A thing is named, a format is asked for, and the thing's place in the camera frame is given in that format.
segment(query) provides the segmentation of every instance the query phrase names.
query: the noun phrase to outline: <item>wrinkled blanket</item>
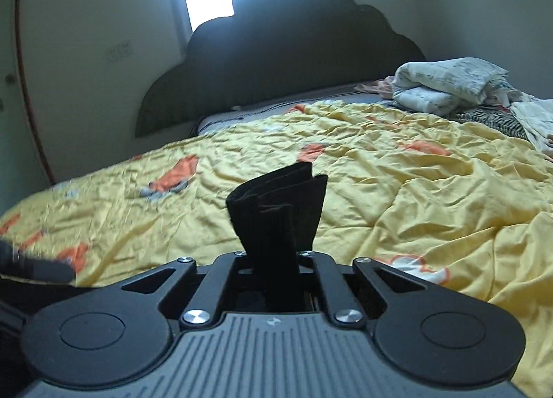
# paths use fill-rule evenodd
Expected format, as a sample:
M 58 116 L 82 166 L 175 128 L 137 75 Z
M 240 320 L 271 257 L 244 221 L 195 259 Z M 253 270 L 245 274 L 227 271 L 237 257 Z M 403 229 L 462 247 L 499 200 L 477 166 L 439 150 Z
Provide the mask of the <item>wrinkled blanket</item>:
M 179 256 L 209 264 L 241 248 L 229 192 L 298 159 L 329 175 L 315 250 L 344 264 L 374 257 L 505 308 L 527 337 L 515 384 L 553 395 L 553 164 L 484 125 L 307 105 L 62 183 L 1 217 L 0 234 L 65 259 L 80 286 Z

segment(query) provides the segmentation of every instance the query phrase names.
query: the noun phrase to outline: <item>wall outlet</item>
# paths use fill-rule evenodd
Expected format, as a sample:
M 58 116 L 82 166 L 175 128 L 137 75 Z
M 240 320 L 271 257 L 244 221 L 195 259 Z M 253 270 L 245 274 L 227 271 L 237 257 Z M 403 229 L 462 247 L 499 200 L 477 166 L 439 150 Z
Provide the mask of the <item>wall outlet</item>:
M 133 45 L 131 41 L 123 41 L 119 44 L 114 45 L 113 47 L 110 47 L 106 51 L 106 59 L 110 63 L 117 63 L 118 61 L 122 60 L 123 58 L 128 58 L 129 56 L 134 54 Z

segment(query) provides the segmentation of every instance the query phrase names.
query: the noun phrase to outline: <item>pink cloth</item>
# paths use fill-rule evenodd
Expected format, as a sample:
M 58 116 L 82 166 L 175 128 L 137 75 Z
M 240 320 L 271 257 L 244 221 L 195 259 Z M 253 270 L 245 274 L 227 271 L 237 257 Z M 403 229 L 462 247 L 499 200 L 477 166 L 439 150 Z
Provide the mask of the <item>pink cloth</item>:
M 394 87 L 392 82 L 394 81 L 394 76 L 386 77 L 383 80 L 377 80 L 370 83 L 361 83 L 355 86 L 356 91 L 367 92 L 369 94 L 378 94 L 385 100 L 392 100 L 392 94 L 394 93 Z

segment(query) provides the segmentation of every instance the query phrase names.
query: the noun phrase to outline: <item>bolt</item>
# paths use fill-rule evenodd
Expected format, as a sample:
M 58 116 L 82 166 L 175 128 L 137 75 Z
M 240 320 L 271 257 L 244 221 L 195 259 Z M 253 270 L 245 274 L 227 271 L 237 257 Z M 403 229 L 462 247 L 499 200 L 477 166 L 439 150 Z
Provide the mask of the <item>bolt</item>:
M 342 323 L 357 323 L 363 318 L 363 314 L 355 309 L 342 309 L 338 311 L 334 318 Z
M 202 324 L 208 322 L 211 318 L 211 315 L 209 315 L 208 311 L 204 311 L 203 309 L 192 309 L 188 312 L 185 312 L 182 318 L 184 319 L 184 321 L 191 324 Z

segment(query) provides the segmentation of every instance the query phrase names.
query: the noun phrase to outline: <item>ribbed gray plate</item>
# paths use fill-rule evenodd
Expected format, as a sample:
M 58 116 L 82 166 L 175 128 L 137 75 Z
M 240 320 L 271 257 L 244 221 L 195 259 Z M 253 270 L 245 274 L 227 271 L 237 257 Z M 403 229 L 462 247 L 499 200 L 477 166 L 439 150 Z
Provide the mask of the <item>ribbed gray plate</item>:
M 186 333 L 148 375 L 109 390 L 36 382 L 25 398 L 522 398 L 511 383 L 471 391 L 433 389 L 385 364 L 359 331 L 322 314 L 227 314 Z

